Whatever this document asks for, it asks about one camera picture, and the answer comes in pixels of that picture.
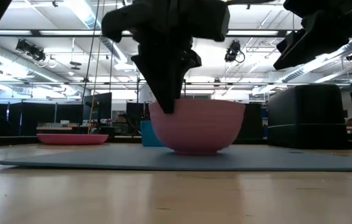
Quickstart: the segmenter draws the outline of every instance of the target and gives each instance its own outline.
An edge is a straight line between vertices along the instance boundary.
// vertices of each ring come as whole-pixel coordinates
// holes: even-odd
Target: blue mat
[[[165,147],[103,146],[18,159],[1,165],[113,170],[352,171],[352,157],[270,146],[231,146],[216,156],[180,156]]]

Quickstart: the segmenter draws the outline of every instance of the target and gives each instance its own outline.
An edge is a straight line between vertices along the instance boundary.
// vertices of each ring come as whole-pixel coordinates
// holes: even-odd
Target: desk
[[[71,131],[73,127],[37,127],[38,131]]]
[[[0,159],[94,147],[0,147]],[[352,156],[352,151],[315,152]],[[352,172],[155,172],[0,166],[0,223],[351,224]]]

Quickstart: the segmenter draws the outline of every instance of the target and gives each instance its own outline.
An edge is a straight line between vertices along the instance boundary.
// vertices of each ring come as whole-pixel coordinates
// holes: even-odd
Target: pipe
[[[344,69],[344,70],[342,70],[340,72],[336,72],[336,73],[334,73],[332,75],[327,75],[326,77],[323,77],[323,78],[317,80],[316,83],[326,82],[326,81],[331,80],[333,78],[336,78],[336,77],[338,77],[340,75],[344,75],[344,74],[346,74],[346,73],[348,73],[350,71],[352,71],[352,67],[348,67],[348,68],[346,68],[346,69]]]
[[[294,78],[297,78],[299,76],[302,76],[304,74],[307,74],[315,69],[318,69],[334,60],[338,59],[343,59],[344,57],[347,57],[352,54],[352,41],[350,41],[348,44],[342,46],[339,50],[336,52],[333,52],[330,54],[329,57],[323,58],[323,57],[318,57],[311,62],[306,63],[305,65],[297,68],[296,70],[286,74],[282,78],[282,82],[289,82],[290,80],[293,80]]]
[[[0,84],[4,84],[4,85],[80,85],[82,83],[80,82],[2,82],[0,81]],[[136,85],[137,82],[96,82],[96,85]],[[213,86],[213,83],[208,83],[208,82],[187,82],[186,83],[188,86],[189,85],[200,85],[200,86]],[[297,86],[297,85],[312,85],[312,84],[316,84],[316,83],[274,83],[274,82],[233,82],[233,83],[216,83],[216,85],[221,85],[221,86],[227,86],[227,85],[237,85],[237,86],[255,86],[255,85],[270,85],[270,86]],[[87,85],[94,85],[94,82],[87,82]],[[338,86],[348,86],[350,84],[346,84],[346,83],[337,83],[335,85]]]
[[[89,0],[65,0],[66,6],[71,9],[74,14],[84,23],[89,29],[101,29],[101,22],[97,21],[96,27],[94,22],[96,16],[92,10],[92,4]],[[113,43],[112,40],[106,37],[99,37],[101,43],[113,54],[118,63],[128,63],[129,58]]]
[[[34,65],[32,62],[29,62],[22,57],[18,57],[17,55],[14,55],[9,51],[0,48],[0,62],[3,63],[3,61],[9,62],[15,65],[16,68],[24,70],[27,73],[32,73],[34,75],[44,77],[46,80],[52,82],[52,84],[55,84],[55,82],[69,82],[69,80],[55,73],[52,73],[44,68],[40,68]],[[83,91],[81,86],[73,86],[72,88],[77,91]]]
[[[318,69],[330,62],[333,62],[335,60],[339,60],[341,58],[347,57],[352,54],[352,41],[350,41],[348,44],[342,46],[339,48],[337,51],[329,54],[329,55],[322,55],[317,57],[316,59],[312,60],[311,62],[308,62],[297,69],[293,70],[292,72],[284,75],[280,79],[276,81],[276,83],[287,83],[290,80],[293,80],[294,78],[300,77],[302,75],[305,75],[315,69]],[[256,94],[262,94],[263,91],[270,91],[274,86],[261,86],[258,88],[255,88],[253,91]]]
[[[261,29],[262,26],[267,22],[267,19],[269,19],[271,13],[272,13],[272,11],[270,11],[270,12],[267,14],[267,16],[264,18],[264,20],[260,23],[258,29]],[[251,38],[245,43],[245,45],[244,45],[244,47],[241,49],[241,51],[243,51],[243,50],[250,44],[250,42],[251,42],[252,40],[253,40],[253,37],[251,37]],[[233,62],[233,64],[230,65],[230,67],[227,68],[226,72],[224,72],[224,74],[220,77],[220,80],[221,80],[222,78],[224,78],[224,77],[229,73],[229,71],[230,71],[231,69],[235,68],[235,66],[237,66],[237,65],[239,65],[239,64],[240,64],[240,63],[238,63],[238,62]]]

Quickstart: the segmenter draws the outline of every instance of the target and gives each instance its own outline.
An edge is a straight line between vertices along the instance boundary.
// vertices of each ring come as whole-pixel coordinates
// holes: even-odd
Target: bowl
[[[245,105],[223,100],[180,99],[173,114],[164,114],[151,103],[150,116],[156,137],[178,154],[210,155],[236,139]]]
[[[37,134],[37,138],[48,145],[96,145],[103,144],[107,134]]]

